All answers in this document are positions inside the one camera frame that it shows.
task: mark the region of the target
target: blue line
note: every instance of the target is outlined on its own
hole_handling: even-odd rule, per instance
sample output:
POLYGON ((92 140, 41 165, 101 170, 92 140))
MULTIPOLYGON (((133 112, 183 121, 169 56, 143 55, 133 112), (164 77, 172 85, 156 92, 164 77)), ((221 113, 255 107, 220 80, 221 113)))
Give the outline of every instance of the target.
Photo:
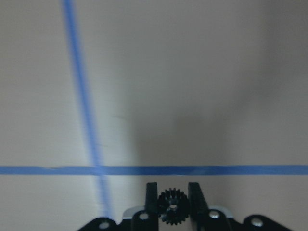
POLYGON ((87 76, 85 71, 84 62, 81 55, 81 46, 79 33, 77 30, 77 21, 75 17, 75 11, 73 1, 62 0, 63 10, 65 14, 66 30, 71 51, 71 60, 74 70, 75 82, 77 84, 77 91, 80 97, 81 113, 85 124, 85 129, 88 138, 88 145, 90 149, 90 157, 92 164, 97 171, 98 185, 100 191, 100 200, 103 204, 103 216, 112 217, 112 209, 110 204, 110 196, 108 190, 107 177, 102 172, 100 165, 103 165, 102 159, 100 158, 101 150, 98 148, 98 138, 95 130, 95 119, 92 113, 92 106, 89 94, 89 87, 87 82, 87 76))
MULTIPOLYGON (((132 176, 223 176, 223 175, 308 175, 308 165, 238 166, 100 166, 105 175, 132 176)), ((0 166, 0 175, 100 175, 97 167, 0 166)))

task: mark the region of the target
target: vertical blue tape strip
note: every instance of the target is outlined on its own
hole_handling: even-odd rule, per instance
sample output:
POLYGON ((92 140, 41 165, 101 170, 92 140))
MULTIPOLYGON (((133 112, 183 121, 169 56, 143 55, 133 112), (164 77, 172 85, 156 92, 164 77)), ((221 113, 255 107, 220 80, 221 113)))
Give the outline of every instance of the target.
POLYGON ((98 176, 98 185, 100 189, 100 199, 103 205, 102 216, 112 217, 112 209, 110 205, 110 196, 108 189, 107 177, 104 175, 102 160, 100 159, 101 151, 97 145, 97 133, 95 130, 95 119, 92 114, 91 100, 85 66, 83 65, 80 38, 77 30, 77 21, 74 12, 73 0, 62 0, 67 36, 71 51, 71 62, 74 70, 74 77, 77 91, 79 94, 80 108, 84 120, 84 126, 87 133, 88 146, 90 149, 90 157, 95 167, 95 174, 98 176))

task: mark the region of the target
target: metal screw head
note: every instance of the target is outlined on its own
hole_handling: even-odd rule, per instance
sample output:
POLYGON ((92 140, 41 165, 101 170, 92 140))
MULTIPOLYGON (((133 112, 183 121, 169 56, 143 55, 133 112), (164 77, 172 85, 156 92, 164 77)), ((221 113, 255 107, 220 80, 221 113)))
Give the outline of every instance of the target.
POLYGON ((220 217, 220 214, 219 212, 215 211, 215 210, 212 210, 209 212, 208 214, 212 219, 218 219, 220 217))
POLYGON ((98 228, 100 228, 101 230, 105 230, 109 227, 109 223, 107 221, 103 221, 99 226, 98 228))
POLYGON ((147 214, 147 213, 141 213, 140 215, 139 215, 139 219, 140 220, 146 220, 146 219, 148 219, 149 218, 149 215, 147 214))
POLYGON ((169 209, 173 212, 175 212, 177 209, 178 209, 178 206, 177 205, 170 205, 169 206, 169 209))
POLYGON ((256 227, 262 227, 263 226, 263 221, 259 218, 252 218, 251 219, 251 224, 253 226, 256 226, 256 227))

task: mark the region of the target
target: gear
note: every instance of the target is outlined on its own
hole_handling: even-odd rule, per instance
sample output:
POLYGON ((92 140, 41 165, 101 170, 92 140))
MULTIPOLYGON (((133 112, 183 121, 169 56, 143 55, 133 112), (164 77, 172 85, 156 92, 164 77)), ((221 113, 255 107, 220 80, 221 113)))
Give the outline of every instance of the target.
POLYGON ((189 200, 184 192, 170 188, 158 197, 158 212, 167 224, 181 224, 188 217, 189 200))

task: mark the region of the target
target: gray surface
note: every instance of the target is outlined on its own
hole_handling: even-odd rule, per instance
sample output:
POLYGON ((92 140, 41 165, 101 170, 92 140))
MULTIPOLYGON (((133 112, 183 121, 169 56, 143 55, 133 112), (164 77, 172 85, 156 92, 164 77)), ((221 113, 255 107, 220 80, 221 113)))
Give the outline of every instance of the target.
MULTIPOLYGON (((308 2, 75 3, 106 165, 308 164, 308 2)), ((1 1, 0 29, 0 165, 88 166, 61 2, 1 1)), ((117 222, 146 182, 196 181, 239 221, 307 229, 307 176, 108 179, 117 222)), ((76 230, 103 206, 91 176, 0 186, 8 231, 76 230)))

